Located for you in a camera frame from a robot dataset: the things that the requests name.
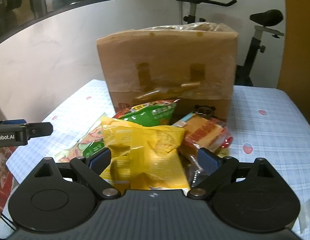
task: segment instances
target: panda logo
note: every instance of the panda logo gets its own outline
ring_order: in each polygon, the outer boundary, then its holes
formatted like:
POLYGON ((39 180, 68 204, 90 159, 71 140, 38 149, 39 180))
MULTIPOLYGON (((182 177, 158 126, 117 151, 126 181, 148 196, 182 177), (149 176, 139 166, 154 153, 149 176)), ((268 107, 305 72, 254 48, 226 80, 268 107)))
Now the panda logo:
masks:
POLYGON ((200 105, 195 105, 195 112, 197 114, 206 114, 210 117, 215 117, 214 116, 214 111, 216 110, 216 108, 214 106, 200 106, 200 105))

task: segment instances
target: table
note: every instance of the table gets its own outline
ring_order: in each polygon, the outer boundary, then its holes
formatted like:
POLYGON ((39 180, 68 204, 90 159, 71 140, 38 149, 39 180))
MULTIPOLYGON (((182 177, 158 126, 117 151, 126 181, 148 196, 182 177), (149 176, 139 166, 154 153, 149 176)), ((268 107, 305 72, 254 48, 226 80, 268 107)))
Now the table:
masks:
MULTIPOLYGON (((18 147, 9 170, 21 183, 43 157, 73 146, 104 112, 115 113, 106 83, 92 80, 44 119, 54 127, 51 136, 18 147)), ((302 212, 293 231, 310 240, 310 126, 301 112, 281 90, 234 86, 227 126, 234 137, 231 156, 241 162, 266 158, 294 190, 302 212)))

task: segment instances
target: metal screw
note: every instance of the metal screw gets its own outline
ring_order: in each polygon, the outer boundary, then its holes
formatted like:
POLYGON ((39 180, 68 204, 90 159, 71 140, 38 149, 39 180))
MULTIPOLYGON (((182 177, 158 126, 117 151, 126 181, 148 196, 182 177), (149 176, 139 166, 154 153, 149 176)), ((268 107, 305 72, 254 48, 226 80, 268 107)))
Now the metal screw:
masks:
POLYGON ((202 188, 193 188, 191 189, 190 193, 194 196, 194 197, 201 197, 203 195, 206 194, 206 190, 202 189, 202 188))
POLYGON ((106 188, 103 190, 103 194, 108 197, 113 197, 118 193, 118 190, 115 188, 106 188))

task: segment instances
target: ribbed gray surface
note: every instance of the ribbed gray surface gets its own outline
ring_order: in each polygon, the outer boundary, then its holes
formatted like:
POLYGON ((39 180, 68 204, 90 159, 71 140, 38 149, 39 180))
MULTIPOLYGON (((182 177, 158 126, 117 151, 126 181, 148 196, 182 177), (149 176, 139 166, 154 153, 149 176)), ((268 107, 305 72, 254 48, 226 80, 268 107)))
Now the ribbed gray surface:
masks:
POLYGON ((53 235, 18 230, 9 239, 289 240, 299 238, 288 230, 257 235, 231 228, 218 220, 204 201, 186 198, 181 190, 128 190, 119 199, 103 201, 93 216, 77 228, 53 235))

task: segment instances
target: orange wall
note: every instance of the orange wall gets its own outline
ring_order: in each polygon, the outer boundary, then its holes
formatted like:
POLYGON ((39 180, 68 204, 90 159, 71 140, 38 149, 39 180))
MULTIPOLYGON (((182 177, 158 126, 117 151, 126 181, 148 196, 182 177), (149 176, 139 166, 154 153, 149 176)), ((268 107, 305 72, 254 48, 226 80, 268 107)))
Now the orange wall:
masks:
POLYGON ((310 123, 310 0, 286 0, 286 34, 278 89, 310 123))

